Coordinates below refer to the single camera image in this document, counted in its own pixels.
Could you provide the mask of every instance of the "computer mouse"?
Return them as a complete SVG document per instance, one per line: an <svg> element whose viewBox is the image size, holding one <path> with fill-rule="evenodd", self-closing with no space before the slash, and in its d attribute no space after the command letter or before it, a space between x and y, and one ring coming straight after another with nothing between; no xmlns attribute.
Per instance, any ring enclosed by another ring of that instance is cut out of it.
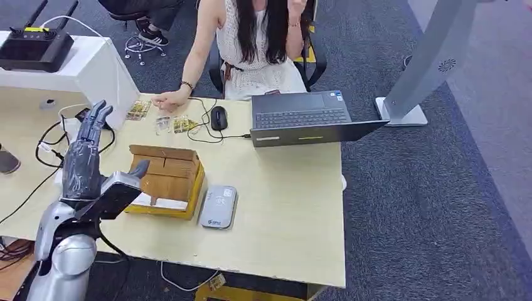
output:
<svg viewBox="0 0 532 301"><path fill-rule="evenodd" d="M211 127L217 131L227 129L227 112L223 107L216 106L211 110Z"/></svg>

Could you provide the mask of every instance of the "white skirt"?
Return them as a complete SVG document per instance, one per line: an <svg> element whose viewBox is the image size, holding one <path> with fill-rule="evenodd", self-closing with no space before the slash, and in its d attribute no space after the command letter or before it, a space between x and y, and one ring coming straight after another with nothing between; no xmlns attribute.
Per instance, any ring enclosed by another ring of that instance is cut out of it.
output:
<svg viewBox="0 0 532 301"><path fill-rule="evenodd" d="M264 95L279 90L281 93L305 93L301 74L290 59L282 64L267 65L258 70L231 70L231 80L225 82L225 99L250 100L253 95Z"/></svg>

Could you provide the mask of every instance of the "bracelet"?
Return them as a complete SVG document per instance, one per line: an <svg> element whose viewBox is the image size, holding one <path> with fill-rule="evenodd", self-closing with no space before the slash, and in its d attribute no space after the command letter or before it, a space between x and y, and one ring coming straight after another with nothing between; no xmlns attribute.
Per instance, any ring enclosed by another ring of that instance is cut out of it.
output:
<svg viewBox="0 0 532 301"><path fill-rule="evenodd" d="M186 82L186 81L184 81L184 80L181 81L181 85L187 85L188 87L190 87L190 90L194 90L194 86L192 86L191 83Z"/></svg>

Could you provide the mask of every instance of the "small yellow box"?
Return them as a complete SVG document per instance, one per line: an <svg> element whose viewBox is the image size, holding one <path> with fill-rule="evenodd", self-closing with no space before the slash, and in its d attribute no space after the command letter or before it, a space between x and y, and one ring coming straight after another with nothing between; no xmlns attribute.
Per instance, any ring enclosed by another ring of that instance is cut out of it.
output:
<svg viewBox="0 0 532 301"><path fill-rule="evenodd" d="M130 145L129 150L133 154L131 169L141 160L150 160L150 166L141 182L144 194L124 211L192 219L205 178L198 154L146 145Z"/></svg>

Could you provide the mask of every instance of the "robot finger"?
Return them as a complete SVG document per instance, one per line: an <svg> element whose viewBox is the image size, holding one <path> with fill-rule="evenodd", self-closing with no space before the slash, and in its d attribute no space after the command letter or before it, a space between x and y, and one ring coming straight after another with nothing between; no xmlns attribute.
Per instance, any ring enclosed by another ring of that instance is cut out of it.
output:
<svg viewBox="0 0 532 301"><path fill-rule="evenodd" d="M82 122L82 126L80 127L80 131L78 132L77 140L85 141L88 139L90 128L92 127L96 116L98 116L98 113L106 106L106 104L107 103L105 100L102 100L101 102L96 103L89 113L86 114L85 119Z"/></svg>
<svg viewBox="0 0 532 301"><path fill-rule="evenodd" d="M90 128L90 132L88 133L88 141L92 141L94 145L98 145L100 143L100 134L102 133L102 128L104 127L105 119L112 112L113 106L109 106L98 112L98 116L96 116L96 120L94 120L94 123Z"/></svg>
<svg viewBox="0 0 532 301"><path fill-rule="evenodd" d="M142 160L140 161L137 166L135 166L135 169L129 172L131 176L138 177L139 179L142 179L146 173L148 172L149 167L149 160Z"/></svg>

